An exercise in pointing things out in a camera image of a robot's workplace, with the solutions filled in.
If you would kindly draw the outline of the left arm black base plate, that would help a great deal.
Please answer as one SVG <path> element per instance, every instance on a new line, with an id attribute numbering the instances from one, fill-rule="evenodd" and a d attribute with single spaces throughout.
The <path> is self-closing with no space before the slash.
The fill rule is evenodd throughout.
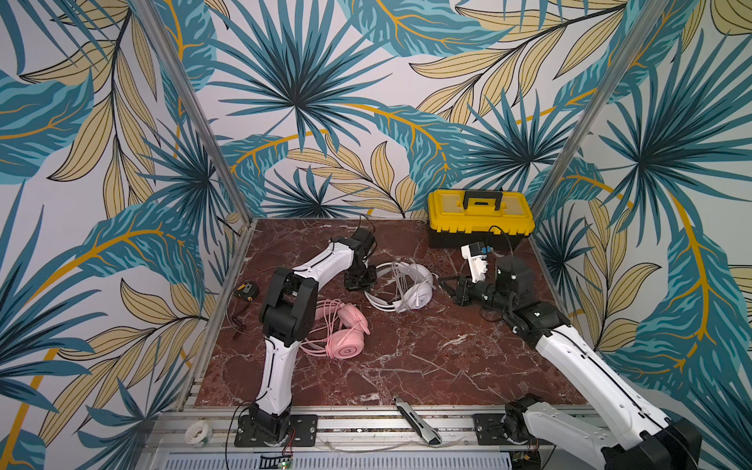
<path id="1" fill-rule="evenodd" d="M 281 420 L 260 420 L 260 415 L 243 415 L 238 419 L 234 438 L 236 448 L 312 448 L 316 443 L 318 416 L 291 415 Z"/>

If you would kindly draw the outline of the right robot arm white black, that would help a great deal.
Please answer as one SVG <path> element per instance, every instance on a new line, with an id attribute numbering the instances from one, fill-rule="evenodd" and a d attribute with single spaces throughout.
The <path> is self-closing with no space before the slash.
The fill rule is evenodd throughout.
<path id="1" fill-rule="evenodd" d="M 598 413 L 591 425 L 528 394 L 505 407 L 501 435 L 514 444 L 543 440 L 596 469 L 696 469 L 702 436 L 687 419 L 671 419 L 644 399 L 582 338 L 569 319 L 523 282 L 515 266 L 497 269 L 497 280 L 454 276 L 440 281 L 460 307 L 478 305 L 554 365 Z"/>

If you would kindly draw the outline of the black yellow tape measure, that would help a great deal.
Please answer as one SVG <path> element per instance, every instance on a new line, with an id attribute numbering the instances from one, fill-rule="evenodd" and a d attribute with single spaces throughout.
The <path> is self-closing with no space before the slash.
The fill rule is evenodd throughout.
<path id="1" fill-rule="evenodd" d="M 254 281 L 249 281 L 238 285 L 233 291 L 233 295 L 245 302 L 254 301 L 260 294 L 260 288 Z"/>

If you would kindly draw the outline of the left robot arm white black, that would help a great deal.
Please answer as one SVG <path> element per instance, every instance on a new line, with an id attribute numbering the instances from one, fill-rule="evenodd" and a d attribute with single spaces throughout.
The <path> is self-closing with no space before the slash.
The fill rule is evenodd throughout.
<path id="1" fill-rule="evenodd" d="M 266 341 L 266 362 L 256 405 L 263 413 L 280 418 L 292 404 L 292 378 L 298 350 L 315 356 L 345 360 L 360 354 L 368 321 L 354 305 L 321 300 L 319 289 L 338 275 L 349 290 L 364 291 L 376 281 L 368 264 L 375 237 L 358 229 L 349 237 L 329 242 L 308 262 L 295 268 L 278 268 L 262 304 L 260 322 Z"/>

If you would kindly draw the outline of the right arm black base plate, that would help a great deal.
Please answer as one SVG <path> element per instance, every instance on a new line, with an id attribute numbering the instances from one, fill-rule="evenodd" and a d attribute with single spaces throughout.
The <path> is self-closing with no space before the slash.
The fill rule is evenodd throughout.
<path id="1" fill-rule="evenodd" d="M 472 415 L 473 430 L 480 446 L 534 446 L 536 441 L 554 443 L 554 434 L 546 427 L 544 415 L 525 413 L 476 413 Z"/>

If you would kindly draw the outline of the pink headphones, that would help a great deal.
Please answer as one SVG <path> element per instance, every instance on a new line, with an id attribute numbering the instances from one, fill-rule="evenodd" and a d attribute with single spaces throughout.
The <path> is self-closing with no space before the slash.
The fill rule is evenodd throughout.
<path id="1" fill-rule="evenodd" d="M 362 353 L 370 329 L 364 314 L 355 305 L 340 300 L 318 301 L 315 320 L 322 320 L 323 325 L 313 328 L 301 344 L 305 354 L 349 360 Z"/>

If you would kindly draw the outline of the white grey headphones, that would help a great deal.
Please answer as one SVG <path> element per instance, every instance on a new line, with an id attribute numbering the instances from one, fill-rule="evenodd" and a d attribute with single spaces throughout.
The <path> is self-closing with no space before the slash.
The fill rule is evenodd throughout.
<path id="1" fill-rule="evenodd" d="M 422 264 L 383 262 L 376 266 L 377 278 L 391 275 L 397 287 L 397 297 L 388 302 L 369 292 L 364 295 L 372 307 L 384 313 L 404 313 L 423 309 L 433 299 L 435 276 Z"/>

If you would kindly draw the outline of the aluminium front rail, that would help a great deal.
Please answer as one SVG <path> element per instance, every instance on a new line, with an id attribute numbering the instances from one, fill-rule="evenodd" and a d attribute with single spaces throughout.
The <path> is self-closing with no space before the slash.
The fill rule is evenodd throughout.
<path id="1" fill-rule="evenodd" d="M 236 448 L 239 411 L 196 407 L 168 412 L 154 425 L 135 465 L 138 469 L 586 469 L 588 464 L 553 444 L 480 446 L 472 415 L 502 413 L 500 405 L 417 405 L 417 414 L 442 437 L 427 445 L 393 405 L 295 407 L 293 415 L 315 414 L 312 448 Z M 207 421 L 213 436 L 192 448 L 184 433 Z"/>

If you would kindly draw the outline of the yellow black toolbox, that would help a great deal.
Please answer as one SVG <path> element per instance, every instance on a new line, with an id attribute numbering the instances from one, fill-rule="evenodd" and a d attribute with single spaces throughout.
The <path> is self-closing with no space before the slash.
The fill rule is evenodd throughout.
<path id="1" fill-rule="evenodd" d="M 428 197 L 428 219 L 434 249 L 484 242 L 506 253 L 536 228 L 527 199 L 517 192 L 436 190 Z"/>

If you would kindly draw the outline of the grey utility knife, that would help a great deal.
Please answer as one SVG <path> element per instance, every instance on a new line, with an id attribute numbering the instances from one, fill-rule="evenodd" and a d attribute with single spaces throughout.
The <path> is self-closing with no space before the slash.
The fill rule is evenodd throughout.
<path id="1" fill-rule="evenodd" d="M 393 403 L 399 414 L 409 423 L 411 429 L 429 446 L 437 447 L 443 443 L 440 434 L 421 418 L 415 410 L 398 396 L 393 397 Z"/>

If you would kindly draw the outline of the white tape roll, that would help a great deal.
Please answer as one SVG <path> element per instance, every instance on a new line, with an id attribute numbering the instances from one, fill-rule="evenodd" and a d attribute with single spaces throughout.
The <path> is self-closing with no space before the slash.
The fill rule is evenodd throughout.
<path id="1" fill-rule="evenodd" d="M 213 428 L 207 421 L 199 420 L 188 426 L 184 433 L 184 442 L 192 448 L 203 448 L 209 444 Z"/>

